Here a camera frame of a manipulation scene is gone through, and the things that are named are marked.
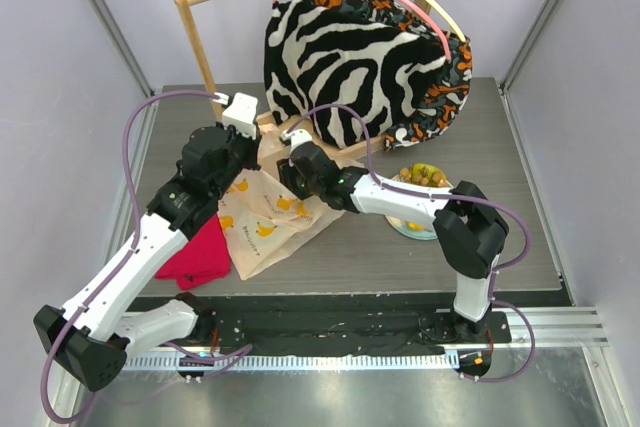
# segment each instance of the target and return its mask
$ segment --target metal floor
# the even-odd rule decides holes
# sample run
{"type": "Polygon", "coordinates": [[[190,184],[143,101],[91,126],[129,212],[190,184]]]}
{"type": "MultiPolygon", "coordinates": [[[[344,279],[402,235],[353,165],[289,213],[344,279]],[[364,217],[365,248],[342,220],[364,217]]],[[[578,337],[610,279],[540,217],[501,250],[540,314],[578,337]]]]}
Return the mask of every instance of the metal floor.
{"type": "MultiPolygon", "coordinates": [[[[266,109],[262,84],[220,85],[227,94],[257,96],[266,109]]],[[[214,121],[207,99],[167,99],[160,103],[138,188],[146,204],[175,171],[175,161],[189,134],[214,121]]],[[[560,288],[540,219],[518,156],[495,81],[472,81],[469,99],[460,117],[441,138],[391,153],[378,152],[379,173],[393,176],[414,162],[438,165],[454,185],[476,183],[488,198],[514,208],[533,234],[529,256],[503,272],[499,290],[555,290],[560,288]]],[[[522,247],[515,224],[503,258],[522,247]]],[[[196,295],[344,293],[344,292],[449,292],[455,274],[445,263],[437,243],[415,241],[395,232],[381,216],[346,213],[290,258],[247,281],[235,271],[194,289],[196,295]]],[[[142,296],[173,296],[173,281],[152,280],[142,296]]]]}
{"type": "MultiPolygon", "coordinates": [[[[513,372],[526,355],[527,348],[496,351],[491,376],[513,372]]],[[[76,427],[121,425],[604,427],[606,422],[582,350],[555,348],[539,349],[521,377],[495,385],[461,381],[451,370],[229,373],[189,385],[172,372],[123,372],[76,427]],[[142,402],[125,406],[118,400],[142,402]]]]}

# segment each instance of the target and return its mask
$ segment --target gray table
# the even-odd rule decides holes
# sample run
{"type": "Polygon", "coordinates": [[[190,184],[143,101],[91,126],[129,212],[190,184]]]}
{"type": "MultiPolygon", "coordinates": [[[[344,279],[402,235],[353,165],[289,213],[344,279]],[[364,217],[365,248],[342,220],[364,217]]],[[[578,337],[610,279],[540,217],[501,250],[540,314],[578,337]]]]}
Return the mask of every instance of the gray table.
{"type": "MultiPolygon", "coordinates": [[[[225,93],[256,95],[266,105],[262,84],[220,85],[225,93]]],[[[142,178],[139,201],[146,204],[173,175],[175,161],[189,134],[211,125],[211,104],[201,98],[161,102],[142,178]]],[[[520,265],[500,275],[501,290],[560,288],[529,185],[493,79],[474,79],[460,117],[441,138],[391,153],[378,152],[379,173],[394,175],[402,166],[428,162],[441,167],[455,184],[470,180],[488,198],[519,212],[533,233],[531,253],[520,265]]],[[[513,222],[503,258],[522,247],[513,222]]],[[[455,290],[455,275],[437,242],[416,241],[394,231],[381,216],[345,214],[288,259],[247,281],[235,271],[224,279],[194,289],[197,295],[424,292],[455,290]]],[[[143,296],[173,296],[173,281],[152,280],[143,296]]]]}

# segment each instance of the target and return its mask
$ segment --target red cloth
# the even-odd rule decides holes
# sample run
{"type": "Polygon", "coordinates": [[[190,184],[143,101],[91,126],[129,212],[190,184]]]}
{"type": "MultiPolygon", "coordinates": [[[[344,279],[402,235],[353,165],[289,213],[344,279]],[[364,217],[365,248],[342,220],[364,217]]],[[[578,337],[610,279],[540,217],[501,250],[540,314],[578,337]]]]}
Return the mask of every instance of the red cloth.
{"type": "Polygon", "coordinates": [[[178,287],[189,290],[224,277],[230,271],[227,241],[218,216],[214,215],[181,251],[160,268],[156,279],[175,279],[178,287]]]}

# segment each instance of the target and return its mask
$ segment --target black mount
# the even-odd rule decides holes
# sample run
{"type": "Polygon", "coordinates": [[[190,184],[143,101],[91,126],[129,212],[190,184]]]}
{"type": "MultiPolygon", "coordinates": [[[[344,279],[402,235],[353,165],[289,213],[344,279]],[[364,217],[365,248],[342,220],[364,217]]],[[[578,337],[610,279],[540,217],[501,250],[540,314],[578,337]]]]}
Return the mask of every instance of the black mount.
{"type": "Polygon", "coordinates": [[[242,169],[258,170],[260,134],[250,139],[218,123],[194,130],[177,173],[147,205],[191,240],[218,211],[218,202],[242,169]]]}

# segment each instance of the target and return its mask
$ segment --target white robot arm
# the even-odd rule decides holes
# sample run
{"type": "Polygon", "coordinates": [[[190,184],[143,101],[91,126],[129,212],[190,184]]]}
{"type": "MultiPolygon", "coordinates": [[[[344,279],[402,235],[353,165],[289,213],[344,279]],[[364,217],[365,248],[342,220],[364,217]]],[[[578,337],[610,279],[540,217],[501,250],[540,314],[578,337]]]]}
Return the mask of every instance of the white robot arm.
{"type": "Polygon", "coordinates": [[[160,267],[215,215],[235,177],[245,168],[259,168],[257,103],[254,97],[236,94],[221,122],[191,134],[178,172],[147,206],[136,250],[89,307],[83,302],[132,250],[133,235],[62,309],[44,306],[36,314],[36,330],[48,352],[65,323],[78,308],[84,309],[56,361],[90,391],[108,385],[127,357],[174,339],[202,342],[213,330],[212,309],[186,292],[150,312],[123,314],[160,267]]]}
{"type": "MultiPolygon", "coordinates": [[[[192,133],[182,150],[178,172],[147,206],[135,252],[89,308],[83,302],[132,250],[133,236],[62,309],[44,306],[36,314],[36,330],[49,352],[74,312],[84,309],[55,359],[90,391],[108,385],[127,357],[174,339],[202,342],[213,330],[212,309],[190,293],[181,293],[150,312],[132,317],[123,314],[160,267],[215,215],[218,201],[236,176],[243,169],[259,168],[256,108],[257,99],[236,94],[220,123],[192,133]]],[[[424,196],[451,189],[388,179],[380,185],[366,169],[340,169],[304,130],[283,134],[283,140],[291,143],[291,152],[289,159],[278,164],[280,181],[300,199],[317,195],[337,210],[393,215],[435,229],[449,265],[457,272],[453,305],[456,322],[476,333],[484,332],[490,308],[491,269],[508,233],[507,224],[495,209],[424,196]],[[394,189],[408,189],[423,197],[394,189]]],[[[483,197],[468,182],[453,191],[483,197]]]]}
{"type": "Polygon", "coordinates": [[[299,198],[317,195],[337,210],[391,215],[434,229],[449,265],[456,270],[453,311],[473,331],[484,329],[491,304],[491,271],[509,228],[493,208],[430,198],[451,192],[485,198],[480,189],[469,182],[455,189],[421,187],[381,177],[376,182],[367,169],[338,168],[305,130],[284,133],[282,140],[290,143],[291,151],[289,159],[278,165],[280,179],[299,198]]]}

